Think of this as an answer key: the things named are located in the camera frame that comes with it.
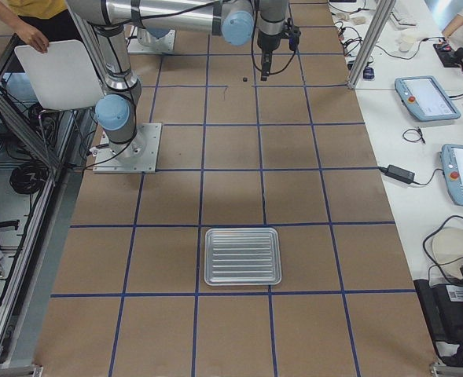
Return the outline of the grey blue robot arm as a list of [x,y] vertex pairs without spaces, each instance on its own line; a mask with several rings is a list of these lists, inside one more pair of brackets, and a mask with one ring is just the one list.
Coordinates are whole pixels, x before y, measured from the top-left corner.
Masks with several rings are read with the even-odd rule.
[[176,31],[221,36],[233,46],[261,50],[254,65],[261,79],[274,75],[273,54],[281,41],[296,53],[300,29],[287,16],[287,1],[69,1],[69,12],[90,51],[104,68],[111,93],[141,92],[130,54],[172,53]]

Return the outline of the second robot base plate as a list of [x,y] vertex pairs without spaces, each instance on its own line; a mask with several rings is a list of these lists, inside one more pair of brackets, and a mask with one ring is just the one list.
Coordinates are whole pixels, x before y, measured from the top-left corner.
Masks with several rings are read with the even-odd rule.
[[133,28],[127,37],[129,54],[172,54],[175,47],[175,31],[157,38],[145,29]]

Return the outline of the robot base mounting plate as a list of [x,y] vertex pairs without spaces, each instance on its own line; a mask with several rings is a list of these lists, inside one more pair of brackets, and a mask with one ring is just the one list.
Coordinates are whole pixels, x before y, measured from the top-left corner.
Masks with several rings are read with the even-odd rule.
[[142,123],[137,126],[137,135],[123,151],[123,146],[110,143],[106,132],[102,132],[101,145],[92,152],[95,158],[92,166],[96,174],[154,173],[162,132],[161,123]]

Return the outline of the person's hand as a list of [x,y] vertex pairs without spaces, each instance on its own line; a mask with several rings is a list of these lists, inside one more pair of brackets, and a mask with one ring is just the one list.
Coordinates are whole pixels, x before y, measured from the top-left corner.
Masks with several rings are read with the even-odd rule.
[[22,21],[16,28],[16,34],[23,42],[39,53],[48,52],[50,41],[38,28]]

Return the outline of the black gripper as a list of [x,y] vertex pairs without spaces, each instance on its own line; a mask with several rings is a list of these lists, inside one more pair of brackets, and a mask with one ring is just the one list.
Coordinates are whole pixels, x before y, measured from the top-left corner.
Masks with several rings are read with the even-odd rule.
[[266,74],[271,73],[271,65],[273,61],[273,52],[279,47],[282,39],[288,40],[289,49],[292,51],[292,55],[289,58],[286,65],[278,70],[277,73],[282,73],[292,62],[296,52],[298,50],[300,33],[299,32],[281,32],[276,35],[267,35],[263,32],[259,33],[258,46],[261,49],[261,66],[260,72],[261,81],[266,81]]

